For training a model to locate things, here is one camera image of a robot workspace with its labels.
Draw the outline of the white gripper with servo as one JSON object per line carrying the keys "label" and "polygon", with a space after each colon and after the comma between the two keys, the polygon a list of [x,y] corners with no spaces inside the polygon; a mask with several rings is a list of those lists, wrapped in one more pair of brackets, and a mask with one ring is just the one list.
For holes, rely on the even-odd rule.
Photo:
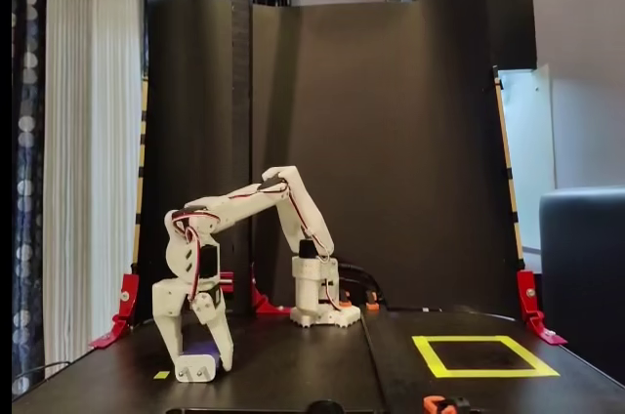
{"label": "white gripper with servo", "polygon": [[[183,353],[181,310],[191,285],[181,279],[163,279],[152,286],[152,315],[173,364]],[[231,371],[233,340],[226,317],[226,303],[215,279],[201,279],[189,303],[199,322],[208,327],[219,351],[222,366]]]}

